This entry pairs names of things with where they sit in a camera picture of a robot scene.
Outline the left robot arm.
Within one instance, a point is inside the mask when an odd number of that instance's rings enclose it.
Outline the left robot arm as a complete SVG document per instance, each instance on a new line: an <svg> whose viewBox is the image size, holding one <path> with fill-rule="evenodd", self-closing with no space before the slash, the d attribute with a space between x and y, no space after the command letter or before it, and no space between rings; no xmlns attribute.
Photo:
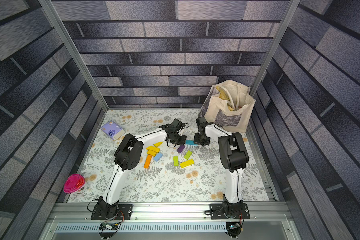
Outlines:
<svg viewBox="0 0 360 240"><path fill-rule="evenodd" d="M104 211L111 212L116 209L120 200L122 185L131 170L139 163L143 149L158 142L171 143L174 146L185 144L187 136L182 130L189 124L174 119L172 123L161 125L154 131L134 136L127 134L115 151L115 167L105 193L99 197L97 205Z"/></svg>

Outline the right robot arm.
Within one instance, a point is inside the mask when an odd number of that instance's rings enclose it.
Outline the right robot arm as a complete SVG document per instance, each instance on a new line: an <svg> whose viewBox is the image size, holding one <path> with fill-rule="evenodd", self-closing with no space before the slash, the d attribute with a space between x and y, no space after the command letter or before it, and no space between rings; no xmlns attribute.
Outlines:
<svg viewBox="0 0 360 240"><path fill-rule="evenodd" d="M226 170L227 186L223 196L223 209L227 217L233 218L244 209L242 197L243 172L249 162L249 155L241 133L231 133L204 117L196 119L198 132L194 143L207 146L210 140L218 142L221 164Z"/></svg>

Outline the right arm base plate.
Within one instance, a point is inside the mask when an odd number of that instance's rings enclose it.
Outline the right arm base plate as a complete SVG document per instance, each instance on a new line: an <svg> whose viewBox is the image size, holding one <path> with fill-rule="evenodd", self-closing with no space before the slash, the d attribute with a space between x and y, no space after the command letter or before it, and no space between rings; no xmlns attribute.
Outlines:
<svg viewBox="0 0 360 240"><path fill-rule="evenodd" d="M209 211L212 212L210 215L212 220L248 220L251 218L248 205L245 203L232 210L223 207L222 203L209 204Z"/></svg>

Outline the lime green short block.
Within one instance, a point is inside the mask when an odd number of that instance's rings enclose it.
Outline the lime green short block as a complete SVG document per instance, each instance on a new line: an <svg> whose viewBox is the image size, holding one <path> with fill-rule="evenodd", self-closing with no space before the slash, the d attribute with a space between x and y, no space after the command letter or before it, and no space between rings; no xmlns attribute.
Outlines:
<svg viewBox="0 0 360 240"><path fill-rule="evenodd" d="M187 153L184 155L184 158L185 158L186 160L188 160L188 159L191 157L191 155L192 155L192 152L191 152L191 151L187 151Z"/></svg>

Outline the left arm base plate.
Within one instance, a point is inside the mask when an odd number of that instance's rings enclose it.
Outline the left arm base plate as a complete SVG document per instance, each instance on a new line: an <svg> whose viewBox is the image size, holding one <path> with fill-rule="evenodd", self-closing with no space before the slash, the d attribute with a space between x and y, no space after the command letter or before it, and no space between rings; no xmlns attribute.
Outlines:
<svg viewBox="0 0 360 240"><path fill-rule="evenodd" d="M93 221L121 221L130 220L134 205L117 204L112 206L101 206L96 204L91 210L91 220Z"/></svg>

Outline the teal block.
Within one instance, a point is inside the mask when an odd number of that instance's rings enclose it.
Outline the teal block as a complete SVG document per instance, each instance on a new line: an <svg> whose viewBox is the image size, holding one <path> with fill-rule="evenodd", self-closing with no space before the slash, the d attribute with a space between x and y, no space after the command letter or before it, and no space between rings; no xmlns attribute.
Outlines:
<svg viewBox="0 0 360 240"><path fill-rule="evenodd" d="M195 144L194 141L192 140L186 140L185 142L186 145L191 145L191 146L197 146L198 144Z"/></svg>

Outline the purple block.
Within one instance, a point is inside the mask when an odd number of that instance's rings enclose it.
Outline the purple block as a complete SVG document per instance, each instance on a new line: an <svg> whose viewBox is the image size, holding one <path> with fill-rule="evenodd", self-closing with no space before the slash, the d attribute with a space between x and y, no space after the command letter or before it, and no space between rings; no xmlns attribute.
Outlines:
<svg viewBox="0 0 360 240"><path fill-rule="evenodd" d="M183 150L185 149L185 145L181 145L181 146L179 146L179 148L177 149L177 152L179 153L179 154L181 154L182 152L183 152Z"/></svg>

